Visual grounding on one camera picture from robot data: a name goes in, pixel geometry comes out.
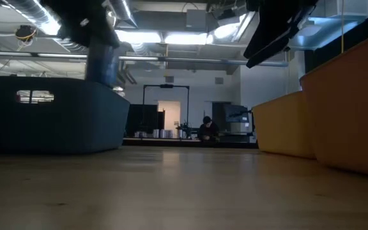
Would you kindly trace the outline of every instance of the yellow bin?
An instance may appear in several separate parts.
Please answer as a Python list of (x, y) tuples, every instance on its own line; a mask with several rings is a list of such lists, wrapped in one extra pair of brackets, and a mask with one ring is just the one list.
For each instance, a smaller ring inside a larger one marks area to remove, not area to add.
[(315, 158), (302, 92), (257, 105), (253, 113), (261, 151)]
[(316, 158), (368, 174), (368, 40), (300, 82), (314, 125)]

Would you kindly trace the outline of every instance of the doorway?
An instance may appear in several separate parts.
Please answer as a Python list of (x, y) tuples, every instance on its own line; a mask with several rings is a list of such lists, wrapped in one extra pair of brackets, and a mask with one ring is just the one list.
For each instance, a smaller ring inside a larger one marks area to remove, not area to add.
[(158, 111), (165, 111), (164, 129), (172, 130), (172, 137), (177, 138), (176, 127), (181, 123), (181, 103), (175, 101), (158, 101)]

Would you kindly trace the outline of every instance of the exposed pipe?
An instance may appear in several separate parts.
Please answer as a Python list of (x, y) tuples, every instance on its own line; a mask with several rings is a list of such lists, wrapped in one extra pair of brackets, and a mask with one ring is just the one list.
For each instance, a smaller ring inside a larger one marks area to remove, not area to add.
[[(12, 9), (32, 22), (47, 35), (56, 35), (61, 27), (58, 21), (37, 0), (2, 0)], [(71, 41), (54, 39), (64, 49), (70, 52), (80, 52), (86, 48)]]
[[(30, 52), (5, 52), (0, 51), (0, 57), (5, 58), (18, 58), (18, 59), (76, 59), (78, 61), (85, 61), (87, 55), (85, 54), (46, 54), (46, 53), (30, 53)], [(248, 61), (235, 60), (235, 59), (206, 59), (206, 58), (191, 58), (191, 57), (153, 57), (153, 56), (120, 56), (120, 61), (174, 61), (174, 62), (190, 62), (190, 63), (209, 63), (209, 64), (221, 64), (221, 65), (246, 65)], [(287, 67), (286, 61), (263, 61), (258, 64), (259, 66), (272, 66), (272, 67)]]
[(147, 47), (143, 43), (131, 43), (131, 46), (132, 46), (134, 52), (138, 56), (149, 56), (150, 55), (149, 50), (147, 49)]
[(108, 0), (111, 10), (116, 14), (119, 20), (123, 20), (131, 26), (137, 28), (132, 12), (127, 0)]

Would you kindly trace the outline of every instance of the ceiling light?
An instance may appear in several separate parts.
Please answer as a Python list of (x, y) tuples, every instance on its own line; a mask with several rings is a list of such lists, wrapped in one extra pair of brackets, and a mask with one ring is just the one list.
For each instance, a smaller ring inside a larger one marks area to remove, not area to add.
[(220, 26), (218, 27), (215, 31), (214, 31), (214, 35), (216, 38), (218, 39), (223, 39), (228, 37), (229, 35), (233, 35), (236, 30), (239, 28), (239, 26), (242, 25), (248, 25), (250, 21), (248, 22), (244, 22), (243, 20), (245, 19), (245, 17), (247, 16), (247, 14), (243, 14), (240, 16), (239, 18), (239, 22), (237, 23), (232, 23), (232, 24), (226, 24), (224, 26)]
[(20, 56), (20, 57), (29, 57), (32, 56), (30, 53), (27, 52), (1, 52), (0, 51), (0, 56)]
[(160, 43), (161, 37), (158, 32), (129, 32), (116, 30), (121, 42), (128, 43)]
[(232, 9), (226, 9), (218, 16), (218, 25), (220, 26), (234, 23), (240, 23), (240, 19)]
[(235, 33), (239, 25), (240, 25), (239, 23), (233, 23), (233, 24), (220, 26), (214, 31), (214, 35), (218, 39), (228, 37), (229, 35), (232, 35), (233, 33)]
[(55, 20), (50, 20), (40, 26), (40, 29), (47, 35), (57, 35), (60, 28), (61, 26)]
[(38, 54), (41, 58), (87, 58), (83, 54)]
[(244, 34), (245, 30), (247, 30), (250, 22), (255, 16), (255, 12), (249, 12), (240, 16), (240, 26), (236, 34), (234, 35), (232, 42), (238, 42), (241, 36)]
[(158, 57), (119, 56), (122, 61), (158, 61)]
[(165, 38), (167, 44), (178, 45), (205, 45), (207, 34), (171, 33)]

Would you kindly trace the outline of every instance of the fluorescent light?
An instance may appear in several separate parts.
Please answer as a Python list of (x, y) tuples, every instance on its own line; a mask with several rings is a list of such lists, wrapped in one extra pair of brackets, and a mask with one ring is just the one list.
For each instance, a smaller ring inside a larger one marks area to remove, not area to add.
[(214, 31), (214, 35), (218, 38), (218, 39), (223, 39), (228, 37), (229, 35), (232, 35), (233, 33), (235, 33), (236, 29), (238, 29), (238, 26), (240, 24), (239, 23), (232, 23), (232, 24), (228, 24), (228, 25), (224, 25), (224, 26), (220, 26), (218, 27), (215, 31)]
[(57, 35), (61, 26), (55, 20), (50, 20), (48, 23), (42, 24), (39, 29), (41, 29), (47, 35)]
[(207, 34), (170, 33), (164, 40), (167, 44), (178, 45), (205, 45)]
[(239, 26), (238, 32), (232, 39), (232, 42), (237, 42), (240, 40), (241, 36), (244, 34), (245, 30), (248, 28), (250, 21), (254, 18), (255, 12), (249, 12), (240, 16), (241, 24)]
[(135, 57), (135, 56), (120, 56), (122, 61), (158, 61), (158, 57)]
[(0, 51), (0, 56), (20, 56), (20, 57), (30, 57), (32, 56), (30, 53), (27, 52), (1, 52)]
[(41, 58), (87, 58), (83, 54), (38, 54)]
[(121, 42), (128, 43), (160, 43), (161, 37), (158, 32), (129, 32), (116, 30)]
[(214, 31), (214, 35), (216, 38), (218, 39), (223, 39), (228, 37), (229, 35), (233, 35), (236, 30), (239, 28), (239, 26), (242, 24), (245, 28), (243, 28), (243, 30), (246, 29), (246, 27), (248, 26), (249, 22), (244, 22), (243, 20), (245, 19), (245, 17), (247, 16), (246, 13), (244, 13), (243, 15), (240, 16), (240, 22), (237, 23), (232, 23), (232, 24), (227, 24), (224, 26), (220, 26), (218, 27), (215, 31)]

